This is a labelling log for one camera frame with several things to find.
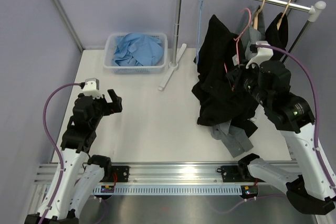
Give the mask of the pink wire hanger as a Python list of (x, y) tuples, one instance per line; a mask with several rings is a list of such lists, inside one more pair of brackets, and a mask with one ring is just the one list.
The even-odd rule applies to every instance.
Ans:
[(245, 7), (238, 25), (233, 32), (233, 37), (229, 41), (224, 61), (225, 80), (229, 86), (229, 91), (235, 91), (241, 74), (240, 67), (246, 61), (246, 48), (248, 44), (247, 34), (251, 27), (252, 10)]

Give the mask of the light blue shirt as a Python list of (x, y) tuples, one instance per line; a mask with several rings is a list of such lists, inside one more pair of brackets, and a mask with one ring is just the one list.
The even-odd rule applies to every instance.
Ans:
[(117, 38), (111, 63), (119, 67), (156, 66), (164, 55), (159, 38), (142, 33), (129, 33)]

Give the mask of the blue wire hanger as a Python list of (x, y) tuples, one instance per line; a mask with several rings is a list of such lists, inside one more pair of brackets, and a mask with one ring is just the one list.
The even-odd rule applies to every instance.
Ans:
[(198, 20), (197, 20), (197, 37), (196, 37), (196, 57), (195, 62), (198, 64), (199, 62), (199, 51), (200, 51), (200, 38), (201, 38), (201, 29), (202, 29), (202, 10), (204, 0), (199, 0), (199, 11), (198, 11)]

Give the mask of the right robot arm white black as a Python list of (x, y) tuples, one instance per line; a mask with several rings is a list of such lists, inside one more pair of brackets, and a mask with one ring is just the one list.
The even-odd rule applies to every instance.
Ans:
[(317, 119), (305, 99), (290, 92), (291, 73), (279, 61), (264, 61), (227, 74), (235, 91), (248, 93), (290, 145), (299, 173), (274, 166), (257, 154), (238, 161), (242, 180), (258, 179), (283, 192), (302, 214), (327, 215), (335, 209), (335, 192), (320, 164), (325, 155), (314, 142)]

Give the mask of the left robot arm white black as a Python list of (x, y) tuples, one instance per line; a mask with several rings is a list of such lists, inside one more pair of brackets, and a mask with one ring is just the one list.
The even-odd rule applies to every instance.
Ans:
[(110, 89), (105, 97), (79, 94), (62, 136), (59, 165), (42, 204), (25, 223), (78, 223), (81, 211), (99, 182), (114, 174), (111, 159), (89, 151), (104, 116), (122, 112), (122, 99)]

